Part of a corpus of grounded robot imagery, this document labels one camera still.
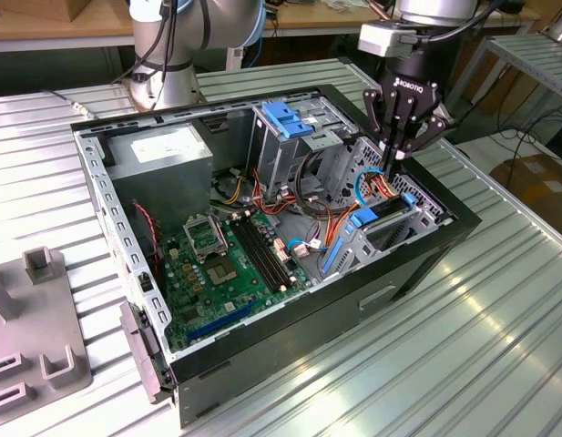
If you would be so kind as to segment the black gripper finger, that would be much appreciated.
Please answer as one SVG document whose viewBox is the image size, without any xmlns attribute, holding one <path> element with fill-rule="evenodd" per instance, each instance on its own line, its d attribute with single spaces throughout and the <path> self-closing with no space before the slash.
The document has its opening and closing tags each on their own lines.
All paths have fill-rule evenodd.
<svg viewBox="0 0 562 437">
<path fill-rule="evenodd" d="M 396 136 L 393 144 L 393 158 L 404 160 L 414 152 L 432 145 L 451 128 L 451 119 L 431 115 L 422 124 L 410 123 Z"/>
<path fill-rule="evenodd" d="M 385 178 L 390 178 L 395 152 L 392 145 L 392 129 L 388 124 L 388 118 L 384 117 L 383 93 L 375 88 L 365 89 L 363 91 L 363 102 L 372 135 L 379 140 L 379 145 L 383 146 L 381 159 L 383 175 Z"/>
</svg>

